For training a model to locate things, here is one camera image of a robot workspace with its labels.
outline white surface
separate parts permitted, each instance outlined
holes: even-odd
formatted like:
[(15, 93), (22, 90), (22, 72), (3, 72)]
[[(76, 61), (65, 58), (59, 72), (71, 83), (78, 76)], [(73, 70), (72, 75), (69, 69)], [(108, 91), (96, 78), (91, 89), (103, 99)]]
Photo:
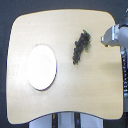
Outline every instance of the white surface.
[(65, 112), (58, 114), (58, 128), (74, 128), (74, 113)]
[(29, 128), (52, 128), (52, 115), (44, 116), (30, 122)]
[(56, 74), (56, 58), (53, 51), (46, 45), (36, 46), (28, 56), (26, 73), (34, 88), (48, 88)]
[(103, 119), (87, 115), (80, 114), (81, 128), (103, 128)]

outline dark grapes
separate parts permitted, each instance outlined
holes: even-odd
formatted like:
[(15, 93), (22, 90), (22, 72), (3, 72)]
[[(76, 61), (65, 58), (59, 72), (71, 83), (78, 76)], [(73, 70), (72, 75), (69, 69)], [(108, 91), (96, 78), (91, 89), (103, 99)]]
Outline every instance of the dark grapes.
[(76, 48), (74, 48), (73, 53), (73, 64), (77, 64), (80, 60), (80, 55), (85, 47), (88, 47), (88, 44), (90, 43), (91, 36), (83, 30), (83, 33), (81, 33), (79, 41), (75, 41)]

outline round plate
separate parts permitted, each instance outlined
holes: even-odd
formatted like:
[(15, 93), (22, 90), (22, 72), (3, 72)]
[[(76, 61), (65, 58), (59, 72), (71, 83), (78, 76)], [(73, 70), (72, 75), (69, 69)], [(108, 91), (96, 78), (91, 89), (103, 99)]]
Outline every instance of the round plate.
[(56, 75), (56, 58), (53, 51), (46, 45), (36, 46), (28, 56), (26, 73), (35, 89), (48, 88)]

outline gray floor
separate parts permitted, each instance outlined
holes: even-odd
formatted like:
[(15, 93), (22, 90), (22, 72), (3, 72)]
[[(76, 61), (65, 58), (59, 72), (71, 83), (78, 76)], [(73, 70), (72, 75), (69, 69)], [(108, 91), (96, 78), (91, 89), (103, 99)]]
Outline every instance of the gray floor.
[[(18, 16), (53, 9), (90, 9), (107, 11), (119, 23), (127, 7), (128, 0), (0, 0), (0, 128), (28, 128), (28, 124), (11, 125), (6, 111), (7, 51), (11, 27)], [(124, 127), (120, 121), (105, 122), (105, 128)]]

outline wooden table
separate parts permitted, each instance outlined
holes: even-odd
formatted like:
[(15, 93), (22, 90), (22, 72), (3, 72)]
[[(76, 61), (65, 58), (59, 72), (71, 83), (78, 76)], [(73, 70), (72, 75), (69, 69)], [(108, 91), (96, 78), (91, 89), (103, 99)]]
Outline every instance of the wooden table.
[[(7, 61), (7, 116), (12, 124), (61, 111), (118, 119), (123, 113), (123, 78), (119, 47), (104, 47), (100, 38), (114, 25), (106, 12), (56, 10), (28, 14), (15, 20)], [(72, 64), (74, 42), (83, 29), (91, 35), (89, 51)], [(34, 89), (26, 77), (29, 53), (48, 45), (57, 60), (50, 88)]]

